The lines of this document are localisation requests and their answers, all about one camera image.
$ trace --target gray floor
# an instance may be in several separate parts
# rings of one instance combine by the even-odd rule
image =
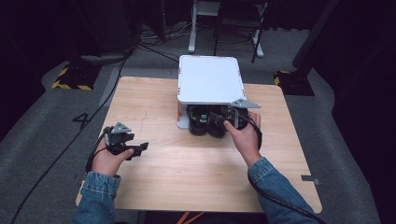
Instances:
[[[213,30],[199,32],[195,54],[212,55]],[[238,60],[245,83],[274,84],[273,72],[294,68],[291,61],[308,31],[267,31],[262,37],[264,57],[252,64],[248,45],[222,44],[218,55]],[[188,54],[189,37],[170,40],[153,49]],[[80,123],[72,119],[92,115],[103,102],[117,74],[118,64],[104,66],[93,91],[52,89],[65,63],[43,76],[46,92],[21,117],[0,144],[0,223],[9,223],[33,184],[73,139]],[[137,49],[125,64],[123,76],[177,78],[178,63]],[[315,72],[309,75],[315,97],[285,96],[308,165],[319,181],[318,195],[328,223],[379,223],[364,176],[332,119],[332,89]],[[75,199],[84,166],[106,117],[103,107],[80,137],[56,162],[22,208],[16,223],[67,223],[76,211]],[[117,221],[136,223],[136,211],[117,210]]]

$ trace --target black wall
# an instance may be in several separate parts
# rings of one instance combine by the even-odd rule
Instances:
[[[382,223],[396,223],[395,22],[393,1],[340,0],[312,45],[300,50],[308,53],[298,69],[315,68],[332,87],[334,120]]]

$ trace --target wooden table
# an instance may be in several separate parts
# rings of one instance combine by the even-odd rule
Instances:
[[[282,90],[244,84],[247,99],[262,108],[262,150],[316,213],[321,203]],[[136,210],[262,212],[248,183],[247,166],[227,133],[222,139],[177,127],[177,80],[123,77],[104,127],[118,121],[135,134],[131,145],[149,142],[139,158],[125,161],[116,207]]]

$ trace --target wrist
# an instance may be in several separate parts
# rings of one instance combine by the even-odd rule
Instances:
[[[257,151],[255,153],[245,154],[243,158],[247,164],[247,168],[250,168],[254,163],[262,158],[262,155],[259,153],[259,151]]]

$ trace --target denim jacket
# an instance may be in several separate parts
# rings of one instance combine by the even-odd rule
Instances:
[[[314,213],[303,197],[267,159],[261,158],[248,169],[248,175],[259,189]],[[82,199],[72,223],[114,223],[114,199],[120,177],[110,177],[89,172],[81,190]],[[258,194],[259,202],[269,223],[317,223],[315,220],[269,201]]]

